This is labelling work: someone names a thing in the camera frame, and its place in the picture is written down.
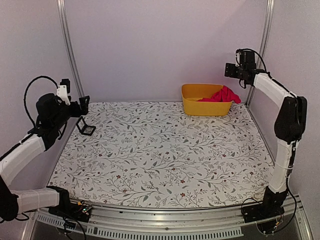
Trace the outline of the red t-shirt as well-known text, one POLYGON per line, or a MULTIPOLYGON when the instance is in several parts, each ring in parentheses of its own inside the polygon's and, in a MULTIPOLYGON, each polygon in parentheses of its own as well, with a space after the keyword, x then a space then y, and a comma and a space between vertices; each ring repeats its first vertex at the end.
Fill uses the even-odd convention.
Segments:
POLYGON ((223 86, 222 89, 210 98, 202 98, 199 99, 198 102, 213 102, 213 103, 228 103, 234 102, 236 104, 240 104, 242 101, 240 97, 235 94, 230 88, 227 86, 223 86))

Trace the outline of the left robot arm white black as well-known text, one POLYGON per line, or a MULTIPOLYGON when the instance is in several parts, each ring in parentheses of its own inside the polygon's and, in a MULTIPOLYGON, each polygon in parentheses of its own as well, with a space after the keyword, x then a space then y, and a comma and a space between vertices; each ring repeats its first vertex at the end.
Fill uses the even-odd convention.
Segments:
POLYGON ((85 116, 89 111, 90 97, 66 101, 53 93, 47 93, 36 103, 36 124, 28 134, 0 158, 0 217, 12 221, 19 214, 40 208, 52 208, 53 213, 70 217, 75 204, 69 192, 61 187, 11 191, 9 186, 17 174, 33 159, 51 148, 61 139, 70 118, 85 116))

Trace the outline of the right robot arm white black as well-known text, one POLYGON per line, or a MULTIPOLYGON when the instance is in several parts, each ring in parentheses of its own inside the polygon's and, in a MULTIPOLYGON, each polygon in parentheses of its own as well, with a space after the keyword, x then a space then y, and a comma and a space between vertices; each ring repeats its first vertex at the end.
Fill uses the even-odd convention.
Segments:
POLYGON ((283 203, 290 194, 289 177, 307 120, 307 99, 288 90, 271 76, 266 67, 258 69, 258 55, 250 48, 237 49, 235 63, 227 63, 224 72, 226 77, 238 79, 245 86, 250 85, 260 90, 279 108, 274 123, 277 153, 272 178, 260 204, 241 208, 246 223, 272 218, 285 212, 283 203))

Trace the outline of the black open brooch box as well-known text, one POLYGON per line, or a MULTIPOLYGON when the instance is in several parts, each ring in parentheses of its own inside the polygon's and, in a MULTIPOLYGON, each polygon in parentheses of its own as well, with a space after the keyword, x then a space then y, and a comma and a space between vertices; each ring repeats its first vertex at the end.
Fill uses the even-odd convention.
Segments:
POLYGON ((78 131, 84 136, 92 136, 96 130, 96 127, 88 125, 82 116, 77 120, 76 127, 78 131))

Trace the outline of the yellow plastic basket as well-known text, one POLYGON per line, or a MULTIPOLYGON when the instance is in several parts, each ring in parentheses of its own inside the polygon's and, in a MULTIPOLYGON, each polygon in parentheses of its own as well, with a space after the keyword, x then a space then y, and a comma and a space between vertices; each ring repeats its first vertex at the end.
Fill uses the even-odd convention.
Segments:
POLYGON ((199 101, 203 98, 211 98, 219 92, 223 85, 188 83, 181 87, 181 96, 184 113, 189 116, 225 116, 228 114, 232 101, 230 102, 211 102, 199 101))

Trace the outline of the floral patterned table mat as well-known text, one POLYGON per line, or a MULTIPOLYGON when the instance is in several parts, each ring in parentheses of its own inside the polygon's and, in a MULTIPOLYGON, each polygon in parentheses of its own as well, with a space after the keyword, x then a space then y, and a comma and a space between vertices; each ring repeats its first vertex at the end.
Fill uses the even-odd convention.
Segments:
POLYGON ((49 184, 74 199, 145 208, 230 206, 263 197, 274 164, 246 107, 189 116, 180 102, 98 102, 49 184))

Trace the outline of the right aluminium frame post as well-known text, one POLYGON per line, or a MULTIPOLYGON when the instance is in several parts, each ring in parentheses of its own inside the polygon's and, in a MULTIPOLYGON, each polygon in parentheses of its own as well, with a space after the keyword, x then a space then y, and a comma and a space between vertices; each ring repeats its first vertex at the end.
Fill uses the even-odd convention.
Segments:
MULTIPOLYGON (((272 21, 273 21, 274 8, 275 8, 275 0, 267 0, 262 37, 261 37, 261 42, 260 42, 260 47, 258 52, 262 58, 265 56, 265 53, 267 50, 268 40, 269 40, 272 21)), ((251 106, 251 103, 254 98, 254 94, 255 94, 255 89, 253 86, 251 86, 249 88, 249 92, 245 102, 248 108, 251 106)))

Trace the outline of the aluminium frame post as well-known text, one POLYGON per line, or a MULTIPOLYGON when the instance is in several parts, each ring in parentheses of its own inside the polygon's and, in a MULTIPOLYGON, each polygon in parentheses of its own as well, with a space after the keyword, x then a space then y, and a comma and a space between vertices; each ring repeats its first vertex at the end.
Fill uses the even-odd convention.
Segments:
MULTIPOLYGON (((261 37, 261 42, 260 42, 260 47, 258 52, 262 58, 265 56, 265 53, 267 50, 268 40, 269 40, 272 21, 273 21, 274 8, 275 8, 275 0, 267 0, 262 37, 261 37)), ((254 98, 254 94, 255 94, 255 89, 253 86, 251 86, 249 88, 249 92, 245 102, 248 108, 251 106, 251 103, 254 98)))
POLYGON ((70 34, 68 19, 67 19, 66 4, 64 0, 57 0, 56 3, 57 3, 57 10, 59 15, 59 21, 61 25, 64 45, 66 49, 66 54, 69 61, 71 73, 75 82, 75 87, 78 95, 80 97, 84 97, 85 93, 84 93, 84 89, 80 79, 80 74, 77 68, 77 63, 76 63, 76 57, 75 57, 73 46, 72 46, 71 34, 70 34))

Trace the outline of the left aluminium frame post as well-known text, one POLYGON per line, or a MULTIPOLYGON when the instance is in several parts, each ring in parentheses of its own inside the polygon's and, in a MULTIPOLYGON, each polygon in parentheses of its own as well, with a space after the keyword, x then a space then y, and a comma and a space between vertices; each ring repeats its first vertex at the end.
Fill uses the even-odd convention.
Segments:
POLYGON ((84 93, 84 89, 80 79, 80 74, 77 68, 77 63, 76 63, 76 57, 75 57, 73 46, 72 46, 71 34, 70 34, 68 19, 67 19, 66 4, 64 0, 57 0, 56 3, 57 3, 57 10, 59 15, 59 21, 61 25, 64 45, 66 49, 66 54, 69 61, 71 73, 75 82, 75 87, 78 95, 80 97, 84 97, 85 93, 84 93))

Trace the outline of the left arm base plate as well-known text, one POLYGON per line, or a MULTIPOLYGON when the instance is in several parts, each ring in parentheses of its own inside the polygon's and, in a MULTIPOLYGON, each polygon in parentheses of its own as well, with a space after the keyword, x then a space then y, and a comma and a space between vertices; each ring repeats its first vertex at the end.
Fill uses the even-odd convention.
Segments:
POLYGON ((51 206, 48 212, 62 218, 71 219, 74 221, 88 223, 91 217, 92 205, 86 204, 83 200, 77 203, 61 203, 58 206, 51 206))

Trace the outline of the aluminium front rail frame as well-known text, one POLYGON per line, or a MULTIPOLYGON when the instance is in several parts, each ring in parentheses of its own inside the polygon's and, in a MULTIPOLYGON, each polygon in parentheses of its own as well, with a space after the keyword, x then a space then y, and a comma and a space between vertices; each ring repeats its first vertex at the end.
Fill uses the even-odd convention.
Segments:
POLYGON ((311 240, 313 234, 298 196, 284 213, 248 222, 244 204, 205 208, 137 208, 93 204, 88 222, 75 224, 43 208, 30 214, 24 240, 311 240))

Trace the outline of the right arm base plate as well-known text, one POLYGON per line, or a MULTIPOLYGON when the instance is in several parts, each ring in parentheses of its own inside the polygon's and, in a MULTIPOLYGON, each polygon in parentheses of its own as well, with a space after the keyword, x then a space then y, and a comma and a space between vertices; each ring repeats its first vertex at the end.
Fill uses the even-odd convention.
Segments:
POLYGON ((285 210, 282 206, 276 206, 275 208, 265 210, 261 203, 242 205, 240 211, 245 223, 274 218, 285 213, 285 210))

